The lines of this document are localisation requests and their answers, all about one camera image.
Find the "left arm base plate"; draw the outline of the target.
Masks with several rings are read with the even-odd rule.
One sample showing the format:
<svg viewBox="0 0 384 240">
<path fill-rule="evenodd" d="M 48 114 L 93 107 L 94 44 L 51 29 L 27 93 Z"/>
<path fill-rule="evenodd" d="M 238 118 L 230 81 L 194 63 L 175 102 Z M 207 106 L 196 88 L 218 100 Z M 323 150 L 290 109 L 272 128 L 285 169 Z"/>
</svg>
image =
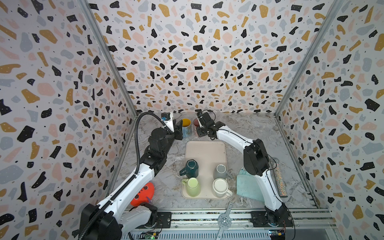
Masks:
<svg viewBox="0 0 384 240">
<path fill-rule="evenodd" d="M 147 223 L 136 227 L 136 229 L 169 229 L 171 227 L 171 220 L 172 212 L 156 212 L 154 214 L 151 214 Z"/>
</svg>

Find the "dark green mug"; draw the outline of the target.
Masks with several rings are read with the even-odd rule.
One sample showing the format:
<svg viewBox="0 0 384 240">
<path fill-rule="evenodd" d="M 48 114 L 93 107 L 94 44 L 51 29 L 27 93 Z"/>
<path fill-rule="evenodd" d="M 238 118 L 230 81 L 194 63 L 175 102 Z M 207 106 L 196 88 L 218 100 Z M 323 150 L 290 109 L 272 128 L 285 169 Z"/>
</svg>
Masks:
<svg viewBox="0 0 384 240">
<path fill-rule="evenodd" d="M 198 163 L 194 159 L 188 160 L 185 167 L 180 170 L 179 175 L 186 176 L 188 179 L 197 178 L 199 175 Z"/>
</svg>

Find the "grey mug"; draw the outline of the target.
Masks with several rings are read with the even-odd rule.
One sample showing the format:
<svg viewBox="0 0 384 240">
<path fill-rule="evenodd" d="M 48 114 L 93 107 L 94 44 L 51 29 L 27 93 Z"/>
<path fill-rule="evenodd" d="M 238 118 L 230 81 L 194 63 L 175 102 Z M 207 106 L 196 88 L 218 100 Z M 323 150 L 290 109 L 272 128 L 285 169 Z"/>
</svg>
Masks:
<svg viewBox="0 0 384 240">
<path fill-rule="evenodd" d="M 216 168 L 214 169 L 213 178 L 214 180 L 227 179 L 228 178 L 227 167 L 223 164 L 217 165 Z"/>
</svg>

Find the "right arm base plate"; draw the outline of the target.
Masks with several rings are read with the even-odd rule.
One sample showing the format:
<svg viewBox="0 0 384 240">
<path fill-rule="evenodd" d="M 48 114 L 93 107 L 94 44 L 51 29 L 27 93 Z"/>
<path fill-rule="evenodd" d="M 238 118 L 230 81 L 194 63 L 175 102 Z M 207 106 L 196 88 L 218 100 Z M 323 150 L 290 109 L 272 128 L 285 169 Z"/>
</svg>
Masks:
<svg viewBox="0 0 384 240">
<path fill-rule="evenodd" d="M 252 211 L 250 222 L 254 228 L 274 228 L 274 227 L 293 227 L 294 223 L 289 213 L 284 213 L 283 217 L 278 220 L 277 224 L 269 223 L 266 211 Z"/>
</svg>

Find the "pink mug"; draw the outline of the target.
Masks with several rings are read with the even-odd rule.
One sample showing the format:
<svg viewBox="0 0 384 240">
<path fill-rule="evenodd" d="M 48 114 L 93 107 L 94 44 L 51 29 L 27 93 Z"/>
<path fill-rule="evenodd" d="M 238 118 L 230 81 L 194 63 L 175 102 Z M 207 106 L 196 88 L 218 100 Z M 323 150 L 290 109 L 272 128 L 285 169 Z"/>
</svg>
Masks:
<svg viewBox="0 0 384 240">
<path fill-rule="evenodd" d="M 195 119 L 193 120 L 193 125 L 194 125 L 194 127 L 193 127 L 193 129 L 194 129 L 194 134 L 195 134 L 195 136 L 198 137 L 199 135 L 198 135 L 197 128 L 198 128 L 200 125 L 199 125 L 199 121 L 198 121 L 197 118 L 195 118 Z"/>
</svg>

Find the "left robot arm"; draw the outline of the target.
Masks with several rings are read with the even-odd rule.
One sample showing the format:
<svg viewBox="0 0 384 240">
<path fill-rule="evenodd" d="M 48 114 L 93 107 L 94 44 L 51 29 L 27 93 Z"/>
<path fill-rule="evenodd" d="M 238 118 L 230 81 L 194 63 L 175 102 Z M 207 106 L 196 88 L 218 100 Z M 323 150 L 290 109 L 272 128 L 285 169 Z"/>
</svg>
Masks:
<svg viewBox="0 0 384 240">
<path fill-rule="evenodd" d="M 162 126 L 151 132 L 149 146 L 143 154 L 139 148 L 139 123 L 144 116 L 152 116 Z M 173 113 L 162 113 L 157 116 L 145 112 L 138 116 L 135 129 L 135 148 L 137 164 L 135 170 L 119 187 L 97 205 L 88 204 L 82 211 L 80 219 L 80 240 L 119 240 L 122 236 L 140 226 L 152 228 L 157 221 L 158 209 L 142 203 L 127 212 L 134 197 L 163 168 L 167 155 L 175 140 L 182 140 L 182 123 L 173 119 Z"/>
</svg>

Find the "light blue mug yellow inside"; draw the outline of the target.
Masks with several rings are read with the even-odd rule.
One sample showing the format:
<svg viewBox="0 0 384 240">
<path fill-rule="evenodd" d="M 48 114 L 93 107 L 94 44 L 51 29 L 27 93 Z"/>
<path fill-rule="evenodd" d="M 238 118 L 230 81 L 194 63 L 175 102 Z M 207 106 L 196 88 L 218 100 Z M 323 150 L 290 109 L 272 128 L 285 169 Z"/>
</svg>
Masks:
<svg viewBox="0 0 384 240">
<path fill-rule="evenodd" d="M 190 119 L 182 119 L 183 138 L 188 138 L 192 135 L 192 121 Z"/>
</svg>

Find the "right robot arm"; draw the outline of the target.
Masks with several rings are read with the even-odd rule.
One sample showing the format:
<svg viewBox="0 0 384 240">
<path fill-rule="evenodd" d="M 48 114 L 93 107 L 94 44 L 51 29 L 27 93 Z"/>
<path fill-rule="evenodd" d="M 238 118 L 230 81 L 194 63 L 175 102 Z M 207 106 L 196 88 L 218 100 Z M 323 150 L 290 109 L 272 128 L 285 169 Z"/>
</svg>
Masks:
<svg viewBox="0 0 384 240">
<path fill-rule="evenodd" d="M 278 190 L 271 180 L 270 158 L 262 140 L 252 140 L 231 130 L 222 122 L 215 122 L 208 110 L 196 110 L 199 137 L 224 141 L 244 157 L 245 170 L 254 177 L 264 198 L 267 221 L 270 226 L 280 226 L 292 219 L 289 209 L 282 202 Z"/>
</svg>

